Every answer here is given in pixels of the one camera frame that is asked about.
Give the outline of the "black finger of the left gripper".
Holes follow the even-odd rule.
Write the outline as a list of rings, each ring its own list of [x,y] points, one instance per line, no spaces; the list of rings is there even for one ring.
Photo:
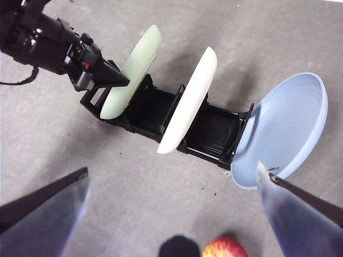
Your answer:
[[[82,56],[82,68],[93,76],[95,88],[125,87],[130,82],[115,65],[102,57],[100,50],[86,50]]]
[[[77,80],[74,88],[77,92],[84,90],[92,90],[94,87],[93,76],[90,73],[82,71],[79,79]]]

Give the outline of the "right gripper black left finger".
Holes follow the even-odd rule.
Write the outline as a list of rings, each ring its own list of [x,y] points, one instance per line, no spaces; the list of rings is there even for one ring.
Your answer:
[[[80,168],[1,206],[1,256],[62,256],[89,195]]]

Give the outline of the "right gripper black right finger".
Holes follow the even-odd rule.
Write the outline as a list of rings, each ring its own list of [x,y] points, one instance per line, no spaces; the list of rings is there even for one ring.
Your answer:
[[[342,208],[257,164],[257,187],[284,256],[342,256]]]

